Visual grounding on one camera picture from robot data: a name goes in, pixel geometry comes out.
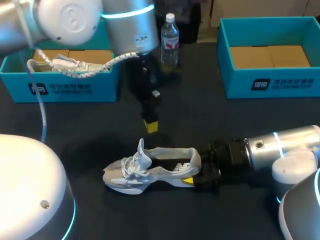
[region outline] bottle label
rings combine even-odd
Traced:
[[[162,46],[166,50],[170,49],[178,49],[179,48],[179,37],[173,37],[173,38],[168,38],[168,37],[163,37],[162,38]]]

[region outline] shoe sole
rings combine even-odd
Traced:
[[[193,185],[184,183],[182,181],[182,179],[165,179],[162,181],[167,182],[168,184],[171,184],[172,186],[177,187],[177,188],[193,188],[194,187]],[[119,193],[128,194],[128,195],[142,194],[144,192],[144,190],[146,190],[146,188],[151,185],[151,183],[149,183],[149,184],[144,184],[144,185],[136,187],[136,188],[117,188],[114,186],[110,186],[107,183],[104,183],[104,184]]]

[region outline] teal storage box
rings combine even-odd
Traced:
[[[231,47],[263,46],[302,46],[310,67],[235,68]],[[320,26],[314,17],[223,18],[217,52],[228,99],[320,97]]]
[[[45,41],[37,46],[43,50],[110,50],[103,21],[99,23],[92,39],[83,45],[74,47]],[[24,60],[26,62],[33,55],[33,50],[24,50]],[[45,103],[115,102],[117,100],[119,73],[120,64],[116,64],[109,72],[103,72],[86,79],[74,79],[58,72],[36,72],[32,76]],[[18,52],[7,56],[3,60],[0,77],[15,103],[38,102],[32,87],[32,81],[24,71]]]

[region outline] cardboard box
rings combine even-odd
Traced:
[[[301,45],[268,46],[275,68],[310,68],[311,65]]]
[[[274,68],[268,47],[236,46],[230,48],[236,69]]]
[[[227,98],[320,97],[319,39],[314,17],[221,19],[217,52]]]
[[[46,50],[50,59],[60,53],[78,61],[104,64],[115,57],[109,51],[110,45],[103,21],[99,23],[92,39],[83,45],[64,46],[45,41],[37,46]],[[34,53],[33,50],[26,49],[24,60],[37,59],[38,56]],[[120,67],[120,64],[116,64],[109,71],[85,79],[74,79],[58,72],[35,72],[32,77],[45,103],[115,102]],[[38,102],[32,82],[20,62],[19,53],[11,54],[3,60],[0,77],[15,103]]]
[[[68,49],[62,49],[62,50],[43,50],[44,54],[49,58],[49,59],[54,59],[58,54],[62,54],[64,56],[69,55],[69,50]],[[43,58],[39,56],[37,52],[34,53],[33,60],[36,62],[44,62]]]
[[[233,46],[230,52],[236,69],[311,67],[300,45]]]

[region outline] shoe logo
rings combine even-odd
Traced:
[[[177,171],[182,171],[182,170],[185,170],[187,167],[189,167],[190,163],[178,163],[175,168],[174,168],[174,172],[177,172]]]
[[[46,86],[43,83],[37,83],[36,86],[38,87],[40,95],[48,95],[49,94],[48,91],[47,91]],[[28,87],[29,87],[30,92],[32,93],[32,95],[36,95],[36,90],[32,86],[32,83],[28,83]]]

